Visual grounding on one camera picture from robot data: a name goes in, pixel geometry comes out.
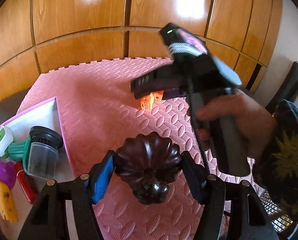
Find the green plastic container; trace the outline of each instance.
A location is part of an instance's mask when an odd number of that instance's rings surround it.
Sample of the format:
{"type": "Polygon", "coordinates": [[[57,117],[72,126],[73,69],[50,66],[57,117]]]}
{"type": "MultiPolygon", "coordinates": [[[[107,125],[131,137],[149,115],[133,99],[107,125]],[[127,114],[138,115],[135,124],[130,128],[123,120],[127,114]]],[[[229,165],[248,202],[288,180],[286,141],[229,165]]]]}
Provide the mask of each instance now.
{"type": "Polygon", "coordinates": [[[11,143],[5,150],[5,154],[9,154],[10,158],[15,161],[22,161],[23,169],[25,173],[28,171],[28,161],[31,146],[31,138],[23,142],[11,143]]]}

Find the metal mesh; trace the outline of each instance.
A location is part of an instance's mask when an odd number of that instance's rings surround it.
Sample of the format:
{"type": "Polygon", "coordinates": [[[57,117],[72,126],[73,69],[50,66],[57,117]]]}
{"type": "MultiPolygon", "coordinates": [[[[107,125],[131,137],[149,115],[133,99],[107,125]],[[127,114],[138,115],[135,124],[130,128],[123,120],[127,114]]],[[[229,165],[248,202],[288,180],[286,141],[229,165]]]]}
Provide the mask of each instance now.
{"type": "MultiPolygon", "coordinates": [[[[267,191],[265,191],[265,193],[261,196],[260,200],[264,205],[269,217],[282,211],[275,203],[273,203],[267,191]]],[[[281,233],[282,231],[284,231],[288,226],[292,224],[292,222],[293,221],[288,215],[281,215],[277,219],[271,221],[274,229],[278,233],[281,233]]]]}

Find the pink foam mat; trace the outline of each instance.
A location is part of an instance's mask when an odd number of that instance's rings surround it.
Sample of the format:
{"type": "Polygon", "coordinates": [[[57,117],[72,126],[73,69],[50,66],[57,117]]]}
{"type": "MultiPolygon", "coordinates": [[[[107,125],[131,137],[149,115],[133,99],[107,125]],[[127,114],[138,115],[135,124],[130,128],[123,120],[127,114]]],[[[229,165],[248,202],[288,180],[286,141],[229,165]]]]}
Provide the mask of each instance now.
{"type": "MultiPolygon", "coordinates": [[[[127,137],[156,131],[170,137],[201,163],[198,145],[187,116],[183,98],[154,102],[151,111],[140,109],[140,101],[130,93],[130,80],[162,64],[168,58],[125,58],[69,66],[41,74],[24,98],[18,112],[43,100],[57,97],[63,135],[77,176],[89,172],[108,150],[116,150],[127,137]]],[[[222,180],[238,183],[247,179],[259,193],[253,177],[221,174],[216,159],[206,152],[210,171],[222,180]]],[[[94,208],[97,220],[112,239],[192,239],[203,206],[191,196],[182,172],[170,184],[164,203],[144,206],[129,186],[113,175],[103,200],[94,208]]],[[[227,226],[223,219],[223,228],[227,226]]]]}

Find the wooden wall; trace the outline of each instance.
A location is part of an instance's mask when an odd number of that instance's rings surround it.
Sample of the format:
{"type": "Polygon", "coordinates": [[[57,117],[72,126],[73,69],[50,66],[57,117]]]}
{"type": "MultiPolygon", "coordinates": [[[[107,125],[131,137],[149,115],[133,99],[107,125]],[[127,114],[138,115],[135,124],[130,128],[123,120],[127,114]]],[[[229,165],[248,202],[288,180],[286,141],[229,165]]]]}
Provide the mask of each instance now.
{"type": "Polygon", "coordinates": [[[172,21],[207,42],[254,91],[276,43],[282,0],[6,0],[0,8],[0,101],[41,73],[92,60],[169,57],[172,21]]]}

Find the gray floor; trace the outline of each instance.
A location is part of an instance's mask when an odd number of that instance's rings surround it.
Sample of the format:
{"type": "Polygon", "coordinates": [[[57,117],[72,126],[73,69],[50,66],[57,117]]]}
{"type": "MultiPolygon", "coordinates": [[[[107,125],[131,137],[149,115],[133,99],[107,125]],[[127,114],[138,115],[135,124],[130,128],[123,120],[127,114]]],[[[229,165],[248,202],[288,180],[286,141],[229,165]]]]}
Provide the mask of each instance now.
{"type": "Polygon", "coordinates": [[[0,124],[8,120],[17,113],[17,110],[27,94],[28,89],[21,91],[4,101],[0,102],[0,124]]]}

